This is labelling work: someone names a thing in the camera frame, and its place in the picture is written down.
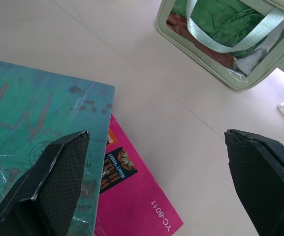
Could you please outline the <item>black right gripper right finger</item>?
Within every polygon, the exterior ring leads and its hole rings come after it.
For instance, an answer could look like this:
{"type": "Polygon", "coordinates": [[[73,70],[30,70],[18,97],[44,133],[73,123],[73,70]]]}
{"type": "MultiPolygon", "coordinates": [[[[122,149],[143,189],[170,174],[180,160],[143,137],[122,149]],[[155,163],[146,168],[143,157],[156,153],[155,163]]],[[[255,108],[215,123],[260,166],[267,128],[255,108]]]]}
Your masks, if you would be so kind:
{"type": "Polygon", "coordinates": [[[259,134],[225,132],[236,193],[259,236],[284,236],[284,145],[259,134]]]}

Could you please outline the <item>magenta book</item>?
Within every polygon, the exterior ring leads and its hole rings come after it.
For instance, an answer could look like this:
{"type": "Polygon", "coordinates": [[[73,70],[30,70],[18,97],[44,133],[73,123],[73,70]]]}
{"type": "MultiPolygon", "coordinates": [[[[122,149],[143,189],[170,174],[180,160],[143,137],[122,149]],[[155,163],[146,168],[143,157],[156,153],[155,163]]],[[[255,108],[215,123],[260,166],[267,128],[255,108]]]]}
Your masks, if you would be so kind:
{"type": "Polygon", "coordinates": [[[183,221],[111,117],[94,236],[173,236],[183,221]]]}

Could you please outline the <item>reddish-brown cloth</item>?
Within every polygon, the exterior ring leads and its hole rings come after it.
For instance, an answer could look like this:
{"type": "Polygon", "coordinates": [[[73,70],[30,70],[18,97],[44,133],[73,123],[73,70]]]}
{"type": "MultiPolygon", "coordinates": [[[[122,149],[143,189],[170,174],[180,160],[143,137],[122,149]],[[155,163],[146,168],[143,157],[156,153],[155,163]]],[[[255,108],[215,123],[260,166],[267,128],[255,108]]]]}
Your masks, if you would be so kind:
{"type": "Polygon", "coordinates": [[[228,53],[222,54],[213,51],[210,48],[201,44],[198,40],[196,40],[187,29],[187,19],[185,17],[171,12],[167,19],[166,25],[178,35],[192,42],[197,49],[205,53],[213,60],[217,61],[222,66],[226,68],[232,68],[234,63],[234,57],[228,53]]]}

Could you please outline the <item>green cloth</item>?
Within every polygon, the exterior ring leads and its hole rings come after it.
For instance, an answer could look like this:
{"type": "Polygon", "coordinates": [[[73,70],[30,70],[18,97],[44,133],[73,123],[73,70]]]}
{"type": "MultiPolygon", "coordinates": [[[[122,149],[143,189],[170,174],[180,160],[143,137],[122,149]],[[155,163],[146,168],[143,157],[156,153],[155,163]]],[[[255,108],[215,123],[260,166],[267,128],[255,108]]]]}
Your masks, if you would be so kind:
{"type": "Polygon", "coordinates": [[[284,20],[278,8],[263,15],[241,0],[176,0],[173,10],[201,44],[235,59],[250,55],[284,20]]]}

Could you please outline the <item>teal hardcover book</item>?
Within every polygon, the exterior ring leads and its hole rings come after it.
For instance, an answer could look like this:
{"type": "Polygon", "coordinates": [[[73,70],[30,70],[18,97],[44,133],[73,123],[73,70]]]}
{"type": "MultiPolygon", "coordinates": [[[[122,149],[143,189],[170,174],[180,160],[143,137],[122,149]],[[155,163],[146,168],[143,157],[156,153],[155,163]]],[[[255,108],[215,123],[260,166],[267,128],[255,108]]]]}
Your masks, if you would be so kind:
{"type": "Polygon", "coordinates": [[[0,202],[54,140],[90,135],[67,236],[93,236],[115,88],[0,61],[0,202]]]}

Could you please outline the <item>grey felt piece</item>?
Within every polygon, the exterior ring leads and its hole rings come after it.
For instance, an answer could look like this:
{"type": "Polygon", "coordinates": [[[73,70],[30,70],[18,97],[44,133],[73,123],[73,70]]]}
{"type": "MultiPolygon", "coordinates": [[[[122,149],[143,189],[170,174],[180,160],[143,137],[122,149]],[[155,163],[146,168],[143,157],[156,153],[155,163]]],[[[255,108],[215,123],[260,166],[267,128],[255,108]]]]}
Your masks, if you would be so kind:
{"type": "Polygon", "coordinates": [[[235,60],[233,63],[233,69],[248,76],[265,59],[267,54],[266,48],[257,48],[250,55],[235,60]]]}

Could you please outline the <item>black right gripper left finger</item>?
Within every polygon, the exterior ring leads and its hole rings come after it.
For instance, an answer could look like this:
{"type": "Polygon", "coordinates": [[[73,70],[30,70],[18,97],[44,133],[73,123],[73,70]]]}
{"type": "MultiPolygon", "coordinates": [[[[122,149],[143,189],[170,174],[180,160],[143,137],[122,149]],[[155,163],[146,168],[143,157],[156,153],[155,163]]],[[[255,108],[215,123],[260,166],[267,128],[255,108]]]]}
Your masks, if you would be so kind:
{"type": "Polygon", "coordinates": [[[0,236],[66,236],[80,196],[90,135],[50,143],[0,203],[0,236]]]}

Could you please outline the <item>clear bag with pale-green trim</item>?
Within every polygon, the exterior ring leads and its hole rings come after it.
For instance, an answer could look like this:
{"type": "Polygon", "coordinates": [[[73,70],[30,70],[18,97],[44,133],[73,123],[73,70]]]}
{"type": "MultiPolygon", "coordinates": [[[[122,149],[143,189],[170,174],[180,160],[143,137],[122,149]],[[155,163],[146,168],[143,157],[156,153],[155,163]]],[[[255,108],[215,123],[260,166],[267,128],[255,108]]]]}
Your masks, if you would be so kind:
{"type": "Polygon", "coordinates": [[[237,90],[284,67],[284,0],[162,0],[156,25],[164,38],[237,90]]]}

